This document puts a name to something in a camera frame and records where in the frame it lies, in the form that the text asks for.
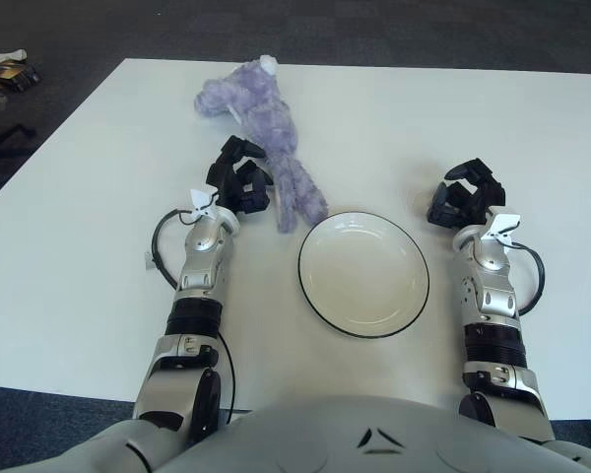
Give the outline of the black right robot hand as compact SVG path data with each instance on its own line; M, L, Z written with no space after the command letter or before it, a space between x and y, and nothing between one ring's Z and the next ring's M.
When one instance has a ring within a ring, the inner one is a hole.
M448 229L484 225L490 206L504 206L505 190L480 159L451 169L436 188L427 220Z

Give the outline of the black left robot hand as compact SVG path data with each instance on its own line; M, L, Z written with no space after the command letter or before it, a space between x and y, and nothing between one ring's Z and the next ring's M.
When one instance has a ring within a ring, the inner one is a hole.
M267 188L274 182L254 162L254 159L265 158L266 153L260 146L231 135L206 178L206 183L217 189L216 204L234 214L265 211L270 203Z

